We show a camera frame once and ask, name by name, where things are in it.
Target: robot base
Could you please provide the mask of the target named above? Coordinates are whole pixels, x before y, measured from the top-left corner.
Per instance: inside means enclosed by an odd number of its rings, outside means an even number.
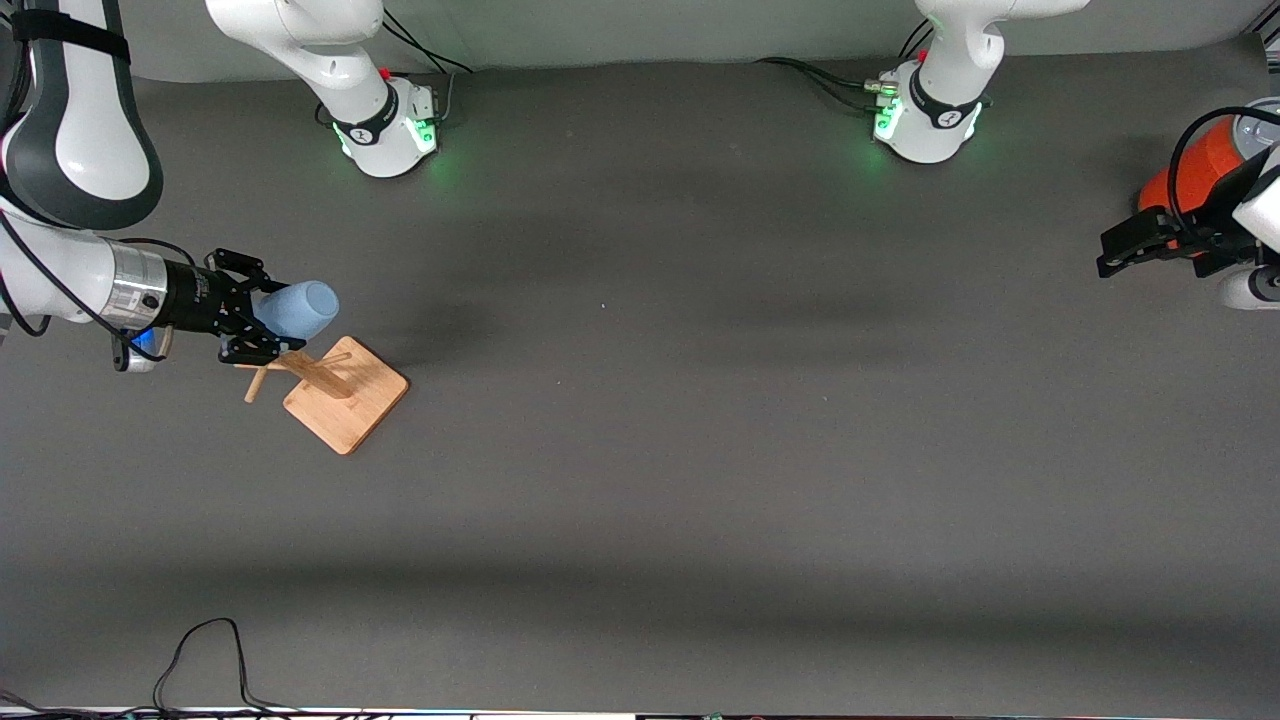
[[[961,119],[954,128],[940,129],[933,120],[911,99],[905,88],[910,86],[911,76],[920,63],[910,60],[896,69],[881,73],[882,81],[893,81],[904,88],[896,97],[888,100],[876,117],[873,137],[893,149],[902,158],[925,165],[950,160],[973,137],[982,104],[968,119]]]
[[[413,169],[422,158],[435,151],[435,99],[430,87],[419,87],[403,78],[388,81],[399,96],[399,114],[378,142],[360,145],[342,135],[337,127],[342,151],[355,160],[366,176],[393,178]]]

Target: green led light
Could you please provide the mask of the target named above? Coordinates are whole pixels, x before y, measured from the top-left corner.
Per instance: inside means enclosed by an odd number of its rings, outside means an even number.
[[[884,141],[892,140],[897,122],[902,119],[902,99],[895,97],[879,114],[881,119],[876,123],[876,137]]]
[[[338,136],[338,142],[342,143],[342,154],[351,158],[351,147],[347,147],[347,137],[342,135],[340,129],[338,129],[338,123],[333,123],[332,127],[333,133]]]
[[[430,120],[411,120],[404,118],[404,127],[408,128],[413,145],[424,155],[435,150],[435,126]]]
[[[965,140],[973,137],[974,131],[978,128],[978,115],[980,114],[982,114],[982,102],[978,102],[978,106],[974,108],[973,110],[973,119],[969,120],[969,129],[964,131]]]

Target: wooden base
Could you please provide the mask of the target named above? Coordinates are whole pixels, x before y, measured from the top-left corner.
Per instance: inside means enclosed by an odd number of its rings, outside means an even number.
[[[319,364],[348,384],[351,395],[335,398],[303,379],[284,398],[284,409],[334,452],[351,455],[404,397],[408,380],[352,337],[339,340]]]

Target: wooden dowel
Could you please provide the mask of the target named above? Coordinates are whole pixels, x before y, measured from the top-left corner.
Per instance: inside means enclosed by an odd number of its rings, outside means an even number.
[[[248,383],[248,392],[244,393],[244,402],[253,402],[257,400],[257,392],[262,389],[262,380],[266,379],[266,368],[257,368],[253,373],[253,379]]]
[[[276,360],[284,369],[314,384],[320,392],[334,400],[346,400],[353,395],[347,380],[333,374],[333,370],[320,366],[311,356],[301,350],[285,352]]]
[[[321,357],[316,360],[315,368],[328,368],[329,365],[337,365],[343,360],[351,360],[349,352],[339,352],[338,355],[330,355],[329,357]]]

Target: black strap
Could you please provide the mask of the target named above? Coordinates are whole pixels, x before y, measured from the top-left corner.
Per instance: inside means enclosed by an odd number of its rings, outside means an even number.
[[[13,38],[19,42],[56,40],[106,53],[129,63],[129,41],[109,29],[102,29],[54,10],[20,10],[13,15]]]
[[[947,105],[941,100],[934,100],[924,91],[924,85],[920,83],[920,68],[916,68],[911,73],[910,83],[911,100],[915,105],[924,110],[924,114],[929,117],[933,122],[933,127],[938,129],[951,129],[960,124],[961,120],[969,117],[970,113],[978,108],[978,102],[982,102],[982,96],[965,102],[964,105]]]
[[[349,137],[356,145],[375,145],[383,136],[383,131],[392,126],[392,122],[396,120],[398,114],[399,94],[396,92],[394,87],[388,85],[387,102],[383,102],[383,109],[379,110],[376,115],[362,123],[344,123],[342,120],[334,120],[333,124],[338,126],[338,129]]]

